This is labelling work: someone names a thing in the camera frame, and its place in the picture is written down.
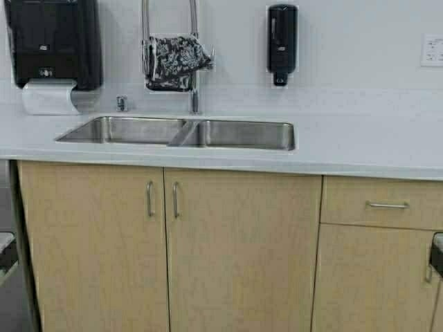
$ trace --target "wooden cabinet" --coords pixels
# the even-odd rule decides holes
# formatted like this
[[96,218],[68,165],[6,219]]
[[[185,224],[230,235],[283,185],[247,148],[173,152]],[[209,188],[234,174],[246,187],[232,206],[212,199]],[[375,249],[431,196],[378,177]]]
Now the wooden cabinet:
[[321,177],[167,169],[165,191],[171,331],[310,331]]
[[163,170],[19,172],[43,332],[169,331]]
[[19,171],[43,332],[310,332],[320,176]]
[[430,331],[439,284],[426,281],[433,237],[323,224],[313,331]]
[[440,278],[426,279],[440,184],[326,178],[319,236],[320,176],[32,162],[19,173],[43,332],[443,326]]

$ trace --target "countertop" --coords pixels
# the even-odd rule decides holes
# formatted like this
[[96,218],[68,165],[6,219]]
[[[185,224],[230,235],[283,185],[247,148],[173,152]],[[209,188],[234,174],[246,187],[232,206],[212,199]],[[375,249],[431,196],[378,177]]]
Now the countertop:
[[[297,150],[198,149],[60,143],[55,139],[98,116],[210,118],[289,122]],[[1,106],[0,159],[142,165],[443,181],[443,116],[203,116],[95,113],[28,116]]]

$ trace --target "sink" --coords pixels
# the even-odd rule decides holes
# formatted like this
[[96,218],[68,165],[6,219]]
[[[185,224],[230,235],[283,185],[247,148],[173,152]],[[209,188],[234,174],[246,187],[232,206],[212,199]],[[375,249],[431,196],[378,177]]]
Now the sink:
[[187,124],[188,135],[173,142],[186,147],[225,147],[236,149],[295,149],[291,124],[204,120]]
[[184,120],[101,117],[59,138],[58,142],[167,145]]
[[283,151],[296,148],[292,124],[154,118],[101,117],[57,141]]

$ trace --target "dishwasher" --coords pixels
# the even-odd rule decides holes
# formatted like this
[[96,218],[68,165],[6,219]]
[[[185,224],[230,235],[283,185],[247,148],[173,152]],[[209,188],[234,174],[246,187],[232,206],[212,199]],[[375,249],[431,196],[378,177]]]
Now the dishwasher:
[[33,325],[25,274],[19,264],[10,163],[0,160],[0,331],[29,332]]

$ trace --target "white wall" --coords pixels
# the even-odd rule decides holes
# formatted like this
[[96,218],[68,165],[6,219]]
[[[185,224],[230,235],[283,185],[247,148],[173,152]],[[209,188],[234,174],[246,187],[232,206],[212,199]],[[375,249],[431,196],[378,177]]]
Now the white wall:
[[[186,111],[182,95],[152,95],[140,71],[141,0],[99,0],[105,51],[100,106],[129,96],[138,111]],[[443,68],[420,67],[422,35],[442,33],[440,0],[297,0],[300,71],[288,89],[266,73],[266,6],[275,0],[200,0],[201,39],[217,50],[217,69],[203,74],[206,113],[436,112]],[[185,33],[187,0],[151,0],[152,32]],[[12,87],[3,7],[0,98],[19,102]]]

